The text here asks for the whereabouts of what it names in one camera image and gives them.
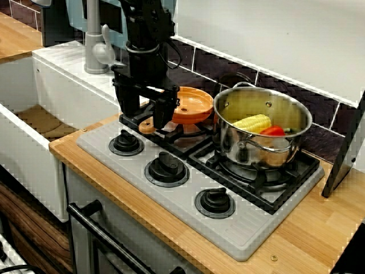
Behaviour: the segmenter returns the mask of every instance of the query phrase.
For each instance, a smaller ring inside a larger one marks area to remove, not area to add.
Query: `corn cob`
[[[260,133],[268,127],[271,127],[271,120],[264,114],[258,114],[234,122],[233,125],[245,131]]]

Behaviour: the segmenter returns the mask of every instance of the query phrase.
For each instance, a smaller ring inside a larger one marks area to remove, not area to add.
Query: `pot rim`
[[[245,130],[242,130],[242,129],[234,126],[232,123],[230,123],[226,119],[224,119],[222,117],[222,115],[217,111],[217,105],[218,105],[218,101],[219,101],[220,97],[222,97],[222,96],[224,96],[224,95],[226,95],[228,93],[231,93],[232,91],[237,91],[237,90],[238,91],[239,90],[256,91],[256,92],[268,91],[271,94],[280,96],[282,98],[285,98],[286,100],[291,101],[292,103],[295,103],[299,108],[301,108],[301,109],[304,110],[306,116],[308,117],[309,122],[308,122],[307,127],[304,130],[302,130],[302,131],[300,131],[298,133],[295,133],[295,134],[291,134],[291,135],[285,135],[285,136],[268,136],[268,135],[262,135],[262,134],[258,134],[258,133],[253,133],[253,132],[245,131]],[[214,108],[215,114],[217,114],[220,119],[222,119],[225,123],[227,123],[231,127],[234,127],[235,129],[237,129],[238,131],[244,132],[246,134],[250,134],[250,135],[254,135],[254,136],[261,136],[261,137],[266,137],[266,138],[293,138],[293,137],[297,137],[297,136],[302,135],[304,132],[306,132],[312,126],[312,123],[313,123],[312,115],[311,115],[310,111],[308,110],[308,108],[304,104],[302,104],[298,100],[294,99],[293,97],[290,97],[290,96],[288,96],[286,94],[283,94],[283,93],[281,93],[279,91],[269,90],[267,88],[262,88],[262,87],[233,87],[233,88],[229,88],[227,90],[221,91],[214,98],[213,108]]]

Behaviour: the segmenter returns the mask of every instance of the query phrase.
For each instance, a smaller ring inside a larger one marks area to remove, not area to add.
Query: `white sink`
[[[49,141],[14,113],[39,104],[78,129],[118,113],[113,74],[84,72],[83,53],[72,42],[0,65],[0,164],[62,222],[68,220],[62,164]]]

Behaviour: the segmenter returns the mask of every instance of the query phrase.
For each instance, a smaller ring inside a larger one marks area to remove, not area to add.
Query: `wooden countertop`
[[[29,57],[40,48],[40,31],[0,13],[0,64]]]
[[[50,143],[50,151],[203,273],[329,273],[365,217],[365,174],[352,170],[325,199],[321,192],[331,165],[321,161],[324,178],[248,261],[237,262],[79,148],[75,141],[82,133]]]

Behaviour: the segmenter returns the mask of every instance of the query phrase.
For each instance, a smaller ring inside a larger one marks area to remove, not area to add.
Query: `faucet handle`
[[[105,25],[102,27],[102,36],[103,36],[103,38],[104,38],[105,44],[106,44],[108,47],[111,47],[109,31],[110,31],[109,26],[105,24]]]
[[[104,38],[105,44],[96,44],[93,48],[93,54],[96,59],[102,64],[114,63],[115,52],[112,45],[110,44],[108,25],[104,25],[102,27],[102,36]]]

